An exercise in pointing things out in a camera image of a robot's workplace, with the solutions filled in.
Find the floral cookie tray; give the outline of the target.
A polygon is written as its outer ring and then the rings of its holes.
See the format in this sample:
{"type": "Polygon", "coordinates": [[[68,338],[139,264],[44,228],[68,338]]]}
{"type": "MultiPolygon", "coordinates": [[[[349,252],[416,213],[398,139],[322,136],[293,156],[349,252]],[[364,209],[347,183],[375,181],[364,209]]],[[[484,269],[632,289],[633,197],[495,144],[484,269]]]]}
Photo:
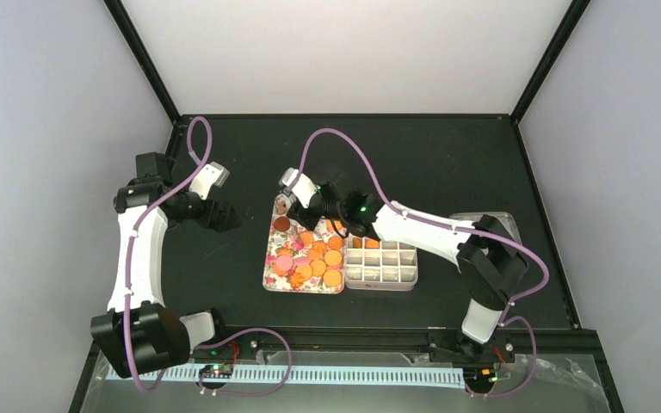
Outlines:
{"type": "Polygon", "coordinates": [[[338,220],[321,219],[315,230],[307,230],[289,219],[288,231],[280,232],[273,228],[280,216],[274,199],[268,245],[263,268],[262,284],[265,290],[277,293],[340,293],[345,287],[344,258],[347,248],[346,231],[338,220]],[[293,267],[286,273],[275,269],[275,259],[279,255],[291,256],[293,267]]]}

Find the pink divided cookie tin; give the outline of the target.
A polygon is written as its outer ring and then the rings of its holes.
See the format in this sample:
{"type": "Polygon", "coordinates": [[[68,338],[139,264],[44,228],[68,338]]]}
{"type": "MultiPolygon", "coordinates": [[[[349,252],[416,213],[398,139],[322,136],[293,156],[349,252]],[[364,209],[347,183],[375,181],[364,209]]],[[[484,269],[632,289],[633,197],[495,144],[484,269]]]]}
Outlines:
{"type": "Polygon", "coordinates": [[[418,281],[417,249],[406,243],[350,236],[343,268],[347,288],[408,292],[418,281]]]}

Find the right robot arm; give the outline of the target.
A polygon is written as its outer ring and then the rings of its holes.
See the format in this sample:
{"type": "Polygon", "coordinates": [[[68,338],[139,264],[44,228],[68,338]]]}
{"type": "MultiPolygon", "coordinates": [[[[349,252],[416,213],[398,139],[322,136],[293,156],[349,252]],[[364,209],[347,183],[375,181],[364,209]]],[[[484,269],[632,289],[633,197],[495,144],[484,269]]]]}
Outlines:
{"type": "Polygon", "coordinates": [[[499,219],[488,214],[477,220],[417,215],[374,194],[354,190],[341,196],[329,182],[308,189],[284,188],[282,193],[291,201],[291,219],[308,230],[321,219],[334,219],[354,236],[407,244],[451,262],[470,295],[455,337],[457,351],[470,361],[489,351],[516,284],[528,270],[527,260],[499,219]]]}

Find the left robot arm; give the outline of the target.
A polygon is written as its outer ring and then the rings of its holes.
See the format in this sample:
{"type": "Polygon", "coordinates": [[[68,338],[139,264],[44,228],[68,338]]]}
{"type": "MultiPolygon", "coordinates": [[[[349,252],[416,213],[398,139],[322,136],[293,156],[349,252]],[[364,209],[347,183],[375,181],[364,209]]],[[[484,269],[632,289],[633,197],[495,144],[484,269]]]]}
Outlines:
{"type": "Polygon", "coordinates": [[[165,306],[161,270],[170,226],[193,220],[224,232],[240,225],[230,204],[210,196],[230,175],[222,165],[201,163],[178,185],[165,155],[138,155],[136,170],[136,177],[114,197],[120,228],[114,290],[106,313],[90,322],[93,340],[122,379],[187,362],[192,350],[213,339],[219,327],[214,309],[178,316],[165,306]]]}

